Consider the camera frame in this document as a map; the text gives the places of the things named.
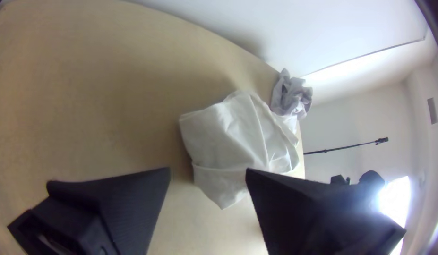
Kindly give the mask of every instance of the white cloth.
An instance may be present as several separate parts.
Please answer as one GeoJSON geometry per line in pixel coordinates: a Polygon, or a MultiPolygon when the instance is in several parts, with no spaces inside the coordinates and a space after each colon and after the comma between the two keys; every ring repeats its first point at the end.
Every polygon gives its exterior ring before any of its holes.
{"type": "Polygon", "coordinates": [[[283,69],[272,90],[271,110],[294,123],[305,118],[312,105],[313,89],[303,87],[304,83],[304,79],[290,78],[288,70],[283,69]]]}
{"type": "Polygon", "coordinates": [[[181,115],[195,184],[221,209],[246,194],[247,168],[286,173],[299,163],[298,143],[284,118],[255,93],[236,91],[223,102],[181,115]]]}

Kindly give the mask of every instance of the white sheet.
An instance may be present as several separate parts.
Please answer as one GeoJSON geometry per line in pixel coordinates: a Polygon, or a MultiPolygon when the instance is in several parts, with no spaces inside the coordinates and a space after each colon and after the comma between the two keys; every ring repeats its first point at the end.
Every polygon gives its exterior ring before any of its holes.
{"type": "Polygon", "coordinates": [[[252,92],[236,91],[221,103],[181,115],[180,128],[195,184],[221,209],[248,193],[247,168],[286,173],[299,163],[295,121],[272,113],[252,92]]]}

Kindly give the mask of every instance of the bright light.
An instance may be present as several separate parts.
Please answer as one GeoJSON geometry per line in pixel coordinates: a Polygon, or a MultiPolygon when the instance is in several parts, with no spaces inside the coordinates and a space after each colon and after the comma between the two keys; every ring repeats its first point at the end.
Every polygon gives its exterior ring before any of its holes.
{"type": "MultiPolygon", "coordinates": [[[[407,176],[389,182],[378,194],[379,210],[404,228],[411,200],[411,186],[407,176]]],[[[390,255],[399,255],[403,239],[390,255]]]]}

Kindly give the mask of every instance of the gray cloth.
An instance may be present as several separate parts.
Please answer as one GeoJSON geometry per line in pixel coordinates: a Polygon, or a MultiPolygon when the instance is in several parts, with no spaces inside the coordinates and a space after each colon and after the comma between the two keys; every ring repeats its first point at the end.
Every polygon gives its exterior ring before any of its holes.
{"type": "Polygon", "coordinates": [[[303,119],[312,104],[313,89],[303,87],[304,79],[292,77],[283,69],[272,90],[271,110],[280,116],[296,116],[303,119]]]}

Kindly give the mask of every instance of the table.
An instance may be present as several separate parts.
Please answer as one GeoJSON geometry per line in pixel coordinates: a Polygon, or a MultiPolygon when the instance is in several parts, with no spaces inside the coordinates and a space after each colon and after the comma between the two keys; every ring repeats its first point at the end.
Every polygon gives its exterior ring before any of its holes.
{"type": "MultiPolygon", "coordinates": [[[[278,72],[197,25],[115,0],[17,0],[0,11],[0,254],[6,226],[82,181],[170,166],[151,255],[264,255],[250,198],[221,211],[193,185],[178,117],[278,72]]],[[[301,165],[291,173],[304,177],[301,165]]]]}

